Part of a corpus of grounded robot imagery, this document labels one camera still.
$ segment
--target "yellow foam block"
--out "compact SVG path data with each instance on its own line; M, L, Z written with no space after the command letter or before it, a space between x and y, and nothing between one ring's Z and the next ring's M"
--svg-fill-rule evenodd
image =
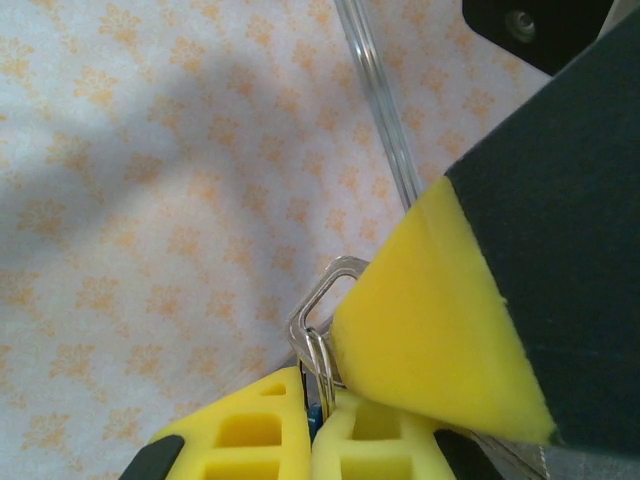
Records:
M185 445L167 480L306 480L311 445L300 371L283 368L158 432Z
M455 480L434 433L438 422L338 391L318 432L312 480Z
M371 400L544 443L555 429L505 301L444 177L336 310L340 375Z

